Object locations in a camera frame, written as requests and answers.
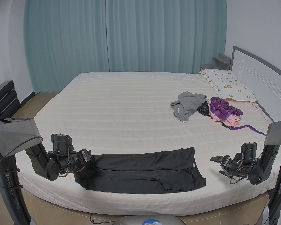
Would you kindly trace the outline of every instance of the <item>black cloth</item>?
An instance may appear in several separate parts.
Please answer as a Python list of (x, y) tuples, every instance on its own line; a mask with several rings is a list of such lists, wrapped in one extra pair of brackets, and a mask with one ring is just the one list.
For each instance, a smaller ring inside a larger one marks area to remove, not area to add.
[(210, 109), (208, 102), (203, 102), (198, 109), (196, 110), (197, 112), (201, 113), (203, 116), (210, 116)]
[(75, 181), (87, 190), (128, 194), (186, 192), (206, 186), (199, 173), (194, 148), (146, 154), (104, 154)]

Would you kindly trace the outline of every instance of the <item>pile of clothes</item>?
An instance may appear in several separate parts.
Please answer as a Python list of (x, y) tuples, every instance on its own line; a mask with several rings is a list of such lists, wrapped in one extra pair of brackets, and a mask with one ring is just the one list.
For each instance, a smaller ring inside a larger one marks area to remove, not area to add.
[(206, 101), (207, 96), (203, 94), (192, 94), (188, 91), (181, 93), (178, 100), (171, 102), (171, 108), (174, 110), (174, 115), (181, 121), (186, 122), (188, 117), (198, 111), (204, 116), (209, 116), (215, 122), (221, 122), (223, 126), (238, 130), (248, 127), (251, 130), (266, 136), (250, 125), (238, 126), (240, 116), (243, 112), (229, 105), (229, 102), (215, 97), (211, 98), (209, 103)]

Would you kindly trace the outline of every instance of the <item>gray cloth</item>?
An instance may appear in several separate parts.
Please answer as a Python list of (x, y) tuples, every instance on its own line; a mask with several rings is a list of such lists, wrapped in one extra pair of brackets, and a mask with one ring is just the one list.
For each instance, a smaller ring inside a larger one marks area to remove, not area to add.
[(178, 96), (177, 101), (171, 102), (171, 108), (179, 120), (186, 121), (206, 101), (206, 98), (207, 96), (204, 94), (192, 94), (186, 91)]

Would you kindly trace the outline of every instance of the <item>curtain fold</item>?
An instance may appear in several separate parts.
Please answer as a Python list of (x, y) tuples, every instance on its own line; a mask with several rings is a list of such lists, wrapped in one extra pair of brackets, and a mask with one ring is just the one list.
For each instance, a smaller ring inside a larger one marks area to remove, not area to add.
[(27, 0), (24, 36), (35, 93), (109, 71), (104, 0)]
[(35, 92), (80, 73), (198, 73), (224, 53), (226, 0), (26, 0), (24, 37)]

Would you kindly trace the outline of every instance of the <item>blue sticker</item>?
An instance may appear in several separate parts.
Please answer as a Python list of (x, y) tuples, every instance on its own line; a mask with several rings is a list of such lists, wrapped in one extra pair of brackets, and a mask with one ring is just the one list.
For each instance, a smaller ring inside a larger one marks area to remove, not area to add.
[(159, 220), (149, 219), (142, 223), (142, 225), (162, 225)]

